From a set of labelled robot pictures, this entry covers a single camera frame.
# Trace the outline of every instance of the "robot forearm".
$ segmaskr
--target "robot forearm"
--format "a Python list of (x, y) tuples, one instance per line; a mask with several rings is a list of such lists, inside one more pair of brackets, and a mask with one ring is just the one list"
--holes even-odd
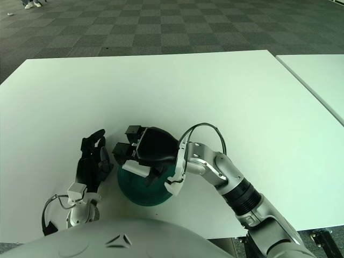
[(187, 161), (187, 172), (199, 174), (215, 186), (264, 256), (315, 257), (304, 247), (297, 231), (226, 155), (192, 142)]

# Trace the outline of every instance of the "gray carpet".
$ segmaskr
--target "gray carpet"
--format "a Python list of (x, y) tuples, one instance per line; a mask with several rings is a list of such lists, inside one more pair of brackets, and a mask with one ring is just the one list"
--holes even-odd
[(0, 0), (0, 82), (31, 58), (344, 53), (344, 6), (328, 0), (41, 2), (25, 10), (19, 0)]

